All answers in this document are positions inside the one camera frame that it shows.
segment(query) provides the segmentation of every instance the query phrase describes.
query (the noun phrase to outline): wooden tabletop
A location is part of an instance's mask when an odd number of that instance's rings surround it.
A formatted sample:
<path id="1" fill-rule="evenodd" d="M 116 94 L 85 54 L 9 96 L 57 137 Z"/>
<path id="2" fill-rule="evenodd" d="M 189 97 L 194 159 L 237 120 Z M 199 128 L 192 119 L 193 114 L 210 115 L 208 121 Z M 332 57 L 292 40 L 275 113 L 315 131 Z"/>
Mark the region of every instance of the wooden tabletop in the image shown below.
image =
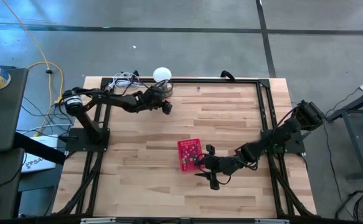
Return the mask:
<path id="1" fill-rule="evenodd" d="M 86 77 L 84 88 L 99 88 L 101 78 Z M 291 109 L 288 87 L 284 78 L 271 78 L 270 83 L 279 120 Z M 184 174 L 179 167 L 180 140 L 198 138 L 202 152 L 206 144 L 211 144 L 216 155 L 227 156 L 243 143 L 260 139 L 262 124 L 255 86 L 177 83 L 169 101 L 173 105 L 170 115 L 161 110 L 131 114 L 111 108 L 110 143 L 101 167 L 94 216 L 276 217 L 265 156 L 260 158 L 258 170 L 236 171 L 230 183 L 221 185 L 218 191 L 211 190 L 203 177 Z M 88 112 L 91 117 L 94 110 Z M 86 154 L 76 152 L 65 161 L 53 212 L 60 210 L 78 189 Z M 302 158 L 288 154 L 285 163 L 291 188 L 315 213 Z M 222 182 L 227 179 L 219 177 Z M 281 193 L 286 211 L 282 190 Z"/>

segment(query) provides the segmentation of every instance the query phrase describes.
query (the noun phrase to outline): paper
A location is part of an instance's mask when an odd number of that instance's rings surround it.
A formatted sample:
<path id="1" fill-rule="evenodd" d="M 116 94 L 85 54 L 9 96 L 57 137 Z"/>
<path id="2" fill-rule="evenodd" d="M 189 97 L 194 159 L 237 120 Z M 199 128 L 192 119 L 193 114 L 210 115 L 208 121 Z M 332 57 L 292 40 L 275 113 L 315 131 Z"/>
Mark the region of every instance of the paper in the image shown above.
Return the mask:
<path id="1" fill-rule="evenodd" d="M 39 136 L 39 137 L 31 137 L 31 139 L 38 141 L 42 144 L 45 144 L 46 146 L 57 149 L 58 135 L 53 134 L 50 136 L 52 136 L 54 138 L 48 137 L 48 136 Z M 46 170 L 46 169 L 53 169 L 53 168 L 55 168 L 55 163 L 27 153 L 25 164 L 22 166 L 22 173 L 35 172 L 35 171 L 39 171 L 39 170 Z"/>

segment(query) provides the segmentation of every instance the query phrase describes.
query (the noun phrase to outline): concrete floor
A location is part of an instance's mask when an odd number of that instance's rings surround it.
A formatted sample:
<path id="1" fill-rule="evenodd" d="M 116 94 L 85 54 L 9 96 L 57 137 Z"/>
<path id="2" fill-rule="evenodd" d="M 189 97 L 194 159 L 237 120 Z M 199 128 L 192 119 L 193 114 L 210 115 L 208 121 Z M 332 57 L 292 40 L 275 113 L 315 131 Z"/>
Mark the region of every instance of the concrete floor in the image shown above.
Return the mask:
<path id="1" fill-rule="evenodd" d="M 260 28 L 255 0 L 29 0 L 9 1 L 9 4 L 27 24 Z M 363 30 L 363 0 L 262 0 L 262 4 L 268 29 Z M 16 23 L 1 1 L 0 23 Z M 64 70 L 65 89 L 82 86 L 87 75 L 113 75 L 120 70 L 138 70 L 141 75 L 150 75 L 157 67 L 169 68 L 174 76 L 217 77 L 222 70 L 228 70 L 236 77 L 269 77 L 261 34 L 59 31 L 32 34 L 47 59 Z M 287 79 L 292 101 L 313 101 L 327 111 L 363 83 L 363 35 L 277 34 L 269 35 L 269 40 L 276 76 Z M 1 65 L 26 67 L 41 60 L 25 32 L 0 30 Z M 48 78 L 44 71 L 41 65 L 29 72 L 25 96 L 47 111 Z M 54 70 L 55 96 L 59 93 L 59 82 L 59 73 Z M 41 118 L 21 111 L 18 128 L 34 128 L 41 122 Z M 346 182 L 344 178 L 360 171 L 344 123 L 338 120 L 327 127 L 344 198 L 354 190 L 363 189 L 363 180 Z M 323 128 L 309 135 L 305 146 L 318 214 L 333 217 L 340 201 Z M 21 212 L 42 215 L 51 193 L 52 189 L 26 192 Z M 351 219 L 346 212 L 341 218 Z"/>

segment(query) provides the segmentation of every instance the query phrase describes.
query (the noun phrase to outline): yellow cable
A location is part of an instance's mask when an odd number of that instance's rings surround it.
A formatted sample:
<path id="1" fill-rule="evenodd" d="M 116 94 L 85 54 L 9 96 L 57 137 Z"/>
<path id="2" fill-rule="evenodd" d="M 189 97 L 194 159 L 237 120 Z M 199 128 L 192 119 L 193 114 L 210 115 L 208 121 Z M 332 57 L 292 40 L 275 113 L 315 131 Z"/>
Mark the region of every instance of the yellow cable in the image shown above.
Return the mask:
<path id="1" fill-rule="evenodd" d="M 9 7 L 9 5 L 6 3 L 5 0 L 2 0 L 2 2 L 7 6 L 7 8 L 11 11 L 12 15 L 14 15 L 14 17 L 18 20 L 18 22 L 20 23 L 20 25 L 22 26 L 22 28 L 27 32 L 27 34 L 29 35 L 29 37 L 32 39 L 33 43 L 36 45 L 36 47 L 40 50 L 40 53 L 42 54 L 43 56 L 43 59 L 44 59 L 44 62 L 37 62 L 37 63 L 34 63 L 32 65 L 29 65 L 27 67 L 27 69 L 30 69 L 32 68 L 33 66 L 35 65 L 39 65 L 39 64 L 42 64 L 42 63 L 45 63 L 46 66 L 47 66 L 47 69 L 50 70 L 50 65 L 53 65 L 55 67 L 58 68 L 60 74 L 61 74 L 61 87 L 60 87 L 60 91 L 59 91 L 59 96 L 58 96 L 58 99 L 55 101 L 56 103 L 59 103 L 60 99 L 61 99 L 61 94 L 62 94 L 62 88 L 64 87 L 64 73 L 62 72 L 62 69 L 54 64 L 54 63 L 51 63 L 51 62 L 48 62 L 44 53 L 43 53 L 43 50 L 42 48 L 40 47 L 40 45 L 37 43 L 37 41 L 35 40 L 35 38 L 32 36 L 32 34 L 27 30 L 26 26 L 24 25 L 24 23 L 17 17 L 17 15 L 15 14 L 15 12 L 11 9 L 11 7 Z M 50 93 L 50 102 L 49 102 L 49 110 L 47 112 L 47 114 L 50 114 L 50 110 L 51 110 L 51 101 L 52 101 L 52 91 L 51 91 L 51 74 L 49 74 L 49 93 Z M 43 120 L 43 123 L 42 123 L 42 126 L 39 128 L 38 132 L 41 131 L 42 128 L 44 128 L 44 123 L 47 121 L 47 116 L 44 116 L 44 120 Z"/>
<path id="2" fill-rule="evenodd" d="M 18 22 L 20 23 L 20 25 L 24 28 L 24 30 L 27 32 L 27 34 L 29 35 L 29 37 L 31 37 L 31 39 L 33 40 L 34 44 L 36 44 L 36 47 L 40 50 L 40 53 L 42 54 L 45 64 L 47 65 L 47 69 L 50 69 L 49 63 L 47 62 L 47 59 L 45 58 L 45 55 L 43 53 L 42 48 L 40 47 L 40 45 L 37 43 L 37 41 L 35 40 L 35 38 L 32 36 L 32 34 L 29 32 L 29 30 L 27 30 L 26 26 L 23 24 L 23 22 L 17 17 L 17 15 L 15 15 L 15 12 L 11 9 L 11 7 L 9 7 L 9 5 L 6 3 L 5 0 L 2 0 L 2 2 L 7 6 L 7 8 L 11 11 L 12 15 L 15 16 L 15 18 L 18 20 Z"/>
<path id="3" fill-rule="evenodd" d="M 32 65 L 29 65 L 29 66 L 27 67 L 27 69 L 31 69 L 32 67 L 34 67 L 34 66 L 36 66 L 36 65 L 40 65 L 40 64 L 42 64 L 42 63 L 45 63 L 45 62 L 36 62 L 36 63 L 34 63 L 34 64 L 32 64 Z M 59 103 L 59 101 L 60 101 L 60 99 L 61 99 L 61 96 L 62 96 L 62 88 L 64 87 L 64 72 L 62 71 L 62 69 L 61 69 L 58 65 L 56 65 L 56 64 L 54 64 L 54 63 L 52 63 L 52 62 L 47 62 L 47 63 L 48 63 L 48 64 L 50 64 L 50 65 L 53 65 L 53 66 L 54 66 L 54 67 L 56 67 L 56 68 L 58 68 L 59 73 L 61 74 L 61 87 L 60 87 L 60 90 L 59 90 L 59 96 L 58 96 L 58 99 L 55 101 L 55 103 Z M 49 74 L 49 93 L 50 93 L 50 103 L 49 103 L 49 110 L 48 110 L 47 114 L 50 114 L 50 110 L 51 110 L 51 102 L 52 102 L 51 74 Z M 43 126 L 44 126 L 45 122 L 47 121 L 47 116 L 44 116 L 43 123 L 42 123 L 42 125 L 40 126 L 39 130 L 37 130 L 38 132 L 41 132 L 41 129 L 43 128 Z M 40 134 L 39 134 L 38 132 L 36 132 L 36 133 L 34 134 L 34 136 L 39 136 Z"/>
<path id="4" fill-rule="evenodd" d="M 34 67 L 34 66 L 36 66 L 36 65 L 40 65 L 40 64 L 43 64 L 43 63 L 45 63 L 45 62 L 36 62 L 36 63 L 34 63 L 34 64 L 32 64 L 32 65 L 29 65 L 28 67 L 27 67 L 27 69 L 31 69 L 32 67 Z M 58 68 L 58 71 L 59 71 L 59 73 L 61 74 L 61 87 L 60 87 L 60 89 L 59 89 L 59 96 L 58 96 L 58 100 L 60 100 L 61 99 L 61 96 L 62 96 L 62 90 L 63 90 L 63 88 L 64 88 L 64 72 L 62 71 L 62 69 L 58 66 L 58 65 L 56 65 L 56 64 L 54 64 L 54 63 L 52 63 L 52 62 L 47 62 L 49 65 L 53 65 L 55 68 Z"/>

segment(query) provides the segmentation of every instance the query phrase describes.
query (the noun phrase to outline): red basket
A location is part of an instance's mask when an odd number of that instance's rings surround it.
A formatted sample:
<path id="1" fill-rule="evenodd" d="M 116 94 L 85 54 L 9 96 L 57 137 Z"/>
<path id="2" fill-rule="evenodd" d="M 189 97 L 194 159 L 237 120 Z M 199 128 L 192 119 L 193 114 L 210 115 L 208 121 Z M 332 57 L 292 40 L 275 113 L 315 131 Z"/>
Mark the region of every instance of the red basket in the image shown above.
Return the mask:
<path id="1" fill-rule="evenodd" d="M 198 156 L 202 154 L 200 140 L 190 139 L 190 140 L 178 141 L 177 148 L 179 150 L 181 171 L 191 172 L 199 170 L 199 167 L 195 166 L 195 161 L 198 160 Z"/>

